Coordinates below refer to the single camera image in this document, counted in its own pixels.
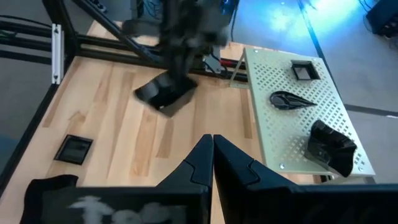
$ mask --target wooden tabletop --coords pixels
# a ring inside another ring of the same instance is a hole
[[[96,22],[89,35],[114,39]],[[137,40],[157,42],[148,37]],[[244,47],[230,43],[221,55],[239,60]],[[133,90],[161,72],[76,57],[0,199],[0,223],[19,223],[32,179],[74,174],[79,186],[155,186],[206,133],[222,134],[262,161],[248,90],[192,75],[199,83],[193,100],[168,119],[132,96]],[[82,166],[53,160],[67,134],[94,139]],[[284,176],[296,183],[313,183],[309,175]],[[212,210],[212,223],[223,223],[215,181]]]

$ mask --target pegboard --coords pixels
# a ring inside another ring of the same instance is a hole
[[[277,172],[330,175],[304,157],[312,124],[320,119],[357,145],[352,176],[374,175],[372,165],[349,119],[337,89],[321,58],[271,50],[244,49],[256,123],[266,166]],[[320,80],[298,81],[291,60],[311,60]],[[288,91],[317,106],[281,111],[269,100],[275,91]]]

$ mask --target wooden table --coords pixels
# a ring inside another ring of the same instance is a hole
[[[96,22],[89,35],[114,39]],[[157,42],[147,37],[138,41]],[[230,43],[221,55],[239,59],[245,46]],[[193,100],[168,119],[132,96],[160,72],[76,57],[0,199],[0,223],[19,223],[32,179],[74,174],[78,186],[155,186],[206,133],[222,134],[261,161],[248,90],[192,75],[199,83]],[[53,160],[67,134],[94,139],[82,166]],[[311,175],[284,176],[299,184],[314,182]],[[223,223],[216,186],[213,189],[212,223]]]

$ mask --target black teardrop-shaped object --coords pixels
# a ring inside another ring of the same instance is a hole
[[[280,110],[294,110],[317,105],[316,103],[312,103],[311,101],[286,91],[273,92],[269,100]]]

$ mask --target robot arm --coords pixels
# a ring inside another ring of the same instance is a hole
[[[163,0],[158,48],[168,70],[137,89],[135,96],[166,116],[190,101],[197,84],[187,77],[196,58],[228,42],[228,25],[238,0]],[[122,31],[134,30],[126,21]]]

